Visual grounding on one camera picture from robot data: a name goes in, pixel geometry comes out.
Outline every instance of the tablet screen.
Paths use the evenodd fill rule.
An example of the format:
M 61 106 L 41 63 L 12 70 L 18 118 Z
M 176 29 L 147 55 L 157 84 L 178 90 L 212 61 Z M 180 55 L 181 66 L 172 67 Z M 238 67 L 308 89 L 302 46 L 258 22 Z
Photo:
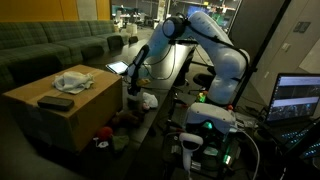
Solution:
M 107 64 L 106 67 L 116 74 L 123 74 L 126 72 L 128 65 L 123 61 L 117 61 Z

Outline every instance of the cardboard box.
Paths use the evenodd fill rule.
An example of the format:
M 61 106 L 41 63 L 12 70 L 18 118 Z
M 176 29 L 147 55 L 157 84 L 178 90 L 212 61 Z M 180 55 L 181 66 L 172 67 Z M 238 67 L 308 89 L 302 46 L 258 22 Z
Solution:
M 55 76 L 66 71 L 91 73 L 94 84 L 79 94 L 61 92 L 52 86 Z M 122 109 L 122 78 L 119 75 L 77 65 L 3 94 L 23 133 L 49 145 L 80 152 L 115 113 Z M 39 108 L 43 96 L 73 99 L 67 112 Z

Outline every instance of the green sofa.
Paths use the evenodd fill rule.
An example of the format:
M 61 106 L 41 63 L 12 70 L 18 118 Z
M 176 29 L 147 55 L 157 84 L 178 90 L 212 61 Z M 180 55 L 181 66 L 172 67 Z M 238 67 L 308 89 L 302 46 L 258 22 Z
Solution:
M 7 66 L 46 55 L 56 55 L 62 65 L 80 64 L 81 50 L 100 45 L 109 51 L 107 38 L 129 34 L 115 32 L 113 21 L 0 22 L 0 89 L 14 84 Z

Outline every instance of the white cloth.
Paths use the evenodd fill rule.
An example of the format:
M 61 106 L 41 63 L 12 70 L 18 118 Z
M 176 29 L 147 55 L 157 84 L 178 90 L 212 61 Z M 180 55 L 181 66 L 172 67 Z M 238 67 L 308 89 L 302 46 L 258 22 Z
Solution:
M 88 89 L 93 83 L 93 76 L 90 73 L 84 75 L 79 72 L 68 71 L 61 76 L 56 76 L 52 85 L 60 91 L 78 94 L 84 89 Z
M 144 102 L 150 107 L 150 108 L 157 108 L 158 107 L 158 100 L 155 95 L 151 95 L 148 93 L 143 93 L 142 98 Z

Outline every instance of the laptop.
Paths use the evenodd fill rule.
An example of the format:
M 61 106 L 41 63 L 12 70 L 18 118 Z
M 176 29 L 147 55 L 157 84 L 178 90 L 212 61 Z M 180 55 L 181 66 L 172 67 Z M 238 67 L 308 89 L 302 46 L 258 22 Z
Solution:
M 281 146 L 290 149 L 314 126 L 312 116 L 319 99 L 320 74 L 279 73 L 264 127 Z M 316 148 L 309 148 L 302 156 L 320 152 L 320 143 L 312 145 Z

